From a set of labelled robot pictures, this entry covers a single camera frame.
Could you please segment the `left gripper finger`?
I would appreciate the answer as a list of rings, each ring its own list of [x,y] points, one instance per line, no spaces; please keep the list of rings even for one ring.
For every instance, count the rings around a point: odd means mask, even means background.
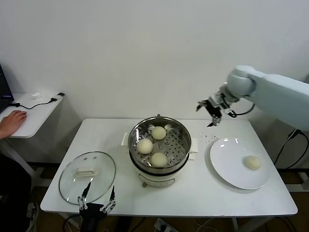
[[[105,206],[101,207],[100,211],[103,213],[109,213],[113,210],[115,206],[116,206],[115,191],[114,191],[114,186],[113,186],[109,202]]]
[[[86,188],[83,190],[81,196],[78,196],[78,198],[77,198],[79,209],[87,209],[86,197],[87,197],[87,194],[90,190],[90,186],[91,186],[91,182],[88,183]]]

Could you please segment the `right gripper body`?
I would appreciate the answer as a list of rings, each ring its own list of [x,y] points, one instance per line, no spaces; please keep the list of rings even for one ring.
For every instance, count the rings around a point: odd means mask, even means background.
[[[208,98],[209,114],[211,116],[221,116],[223,113],[232,116],[232,95],[230,93],[215,93]]]

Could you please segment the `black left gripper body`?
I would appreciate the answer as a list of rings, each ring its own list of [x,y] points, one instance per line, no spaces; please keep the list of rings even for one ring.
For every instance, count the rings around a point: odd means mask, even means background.
[[[107,215],[105,206],[96,203],[86,203],[80,208],[79,213],[82,217],[105,217]]]

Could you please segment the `person bare hand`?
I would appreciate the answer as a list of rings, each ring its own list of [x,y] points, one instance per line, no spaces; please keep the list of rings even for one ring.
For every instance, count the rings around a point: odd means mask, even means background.
[[[0,138],[5,139],[13,135],[27,118],[25,111],[12,111],[0,122]]]

